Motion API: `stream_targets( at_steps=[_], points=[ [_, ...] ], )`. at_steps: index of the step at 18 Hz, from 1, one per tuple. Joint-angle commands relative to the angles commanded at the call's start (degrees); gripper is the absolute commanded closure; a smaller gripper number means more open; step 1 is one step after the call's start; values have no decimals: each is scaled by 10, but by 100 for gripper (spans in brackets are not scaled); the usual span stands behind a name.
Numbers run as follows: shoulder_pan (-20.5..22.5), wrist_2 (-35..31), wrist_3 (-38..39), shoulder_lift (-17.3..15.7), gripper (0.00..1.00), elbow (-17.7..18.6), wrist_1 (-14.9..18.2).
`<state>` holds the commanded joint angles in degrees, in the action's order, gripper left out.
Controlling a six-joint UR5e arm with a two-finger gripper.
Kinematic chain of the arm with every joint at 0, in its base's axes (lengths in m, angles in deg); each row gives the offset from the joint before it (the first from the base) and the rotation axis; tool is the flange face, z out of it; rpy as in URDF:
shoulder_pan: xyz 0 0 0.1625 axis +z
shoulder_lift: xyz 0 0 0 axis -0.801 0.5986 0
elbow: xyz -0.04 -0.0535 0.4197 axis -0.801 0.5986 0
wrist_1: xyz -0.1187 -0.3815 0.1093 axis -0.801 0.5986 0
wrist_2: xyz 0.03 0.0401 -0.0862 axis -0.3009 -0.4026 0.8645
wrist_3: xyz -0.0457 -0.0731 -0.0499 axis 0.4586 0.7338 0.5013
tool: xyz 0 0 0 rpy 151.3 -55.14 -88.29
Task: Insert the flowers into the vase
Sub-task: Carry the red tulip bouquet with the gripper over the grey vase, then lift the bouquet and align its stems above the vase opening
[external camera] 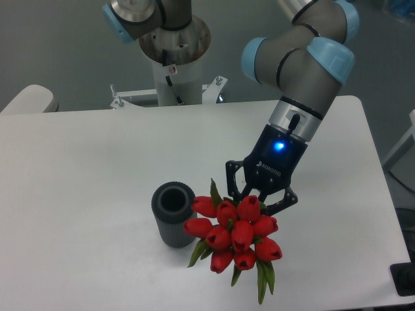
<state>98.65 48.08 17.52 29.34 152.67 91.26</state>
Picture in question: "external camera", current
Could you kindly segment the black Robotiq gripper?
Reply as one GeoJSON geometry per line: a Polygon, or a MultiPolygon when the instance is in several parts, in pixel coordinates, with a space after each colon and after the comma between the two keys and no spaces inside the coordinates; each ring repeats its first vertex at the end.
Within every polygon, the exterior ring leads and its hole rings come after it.
{"type": "Polygon", "coordinates": [[[283,198],[261,210],[273,216],[298,203],[291,188],[291,177],[307,144],[267,124],[251,153],[243,161],[229,160],[225,164],[227,193],[233,199],[243,199],[256,189],[268,196],[284,189],[283,198]],[[237,187],[236,172],[242,168],[246,186],[242,193],[237,187]]]}

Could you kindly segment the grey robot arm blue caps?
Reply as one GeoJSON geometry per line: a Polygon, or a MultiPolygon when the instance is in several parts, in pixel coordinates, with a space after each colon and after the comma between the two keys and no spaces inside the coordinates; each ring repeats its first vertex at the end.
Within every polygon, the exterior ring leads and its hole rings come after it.
{"type": "MultiPolygon", "coordinates": [[[[259,200],[283,191],[262,213],[272,216],[294,205],[291,176],[355,63],[347,42],[360,19],[347,1],[281,1],[292,27],[276,38],[250,40],[241,56],[243,73],[278,88],[282,95],[254,149],[226,163],[228,194],[237,202],[252,190],[259,200]]],[[[200,104],[200,61],[211,34],[190,1],[109,1],[102,8],[111,29],[138,42],[152,62],[160,106],[200,104]]]]}

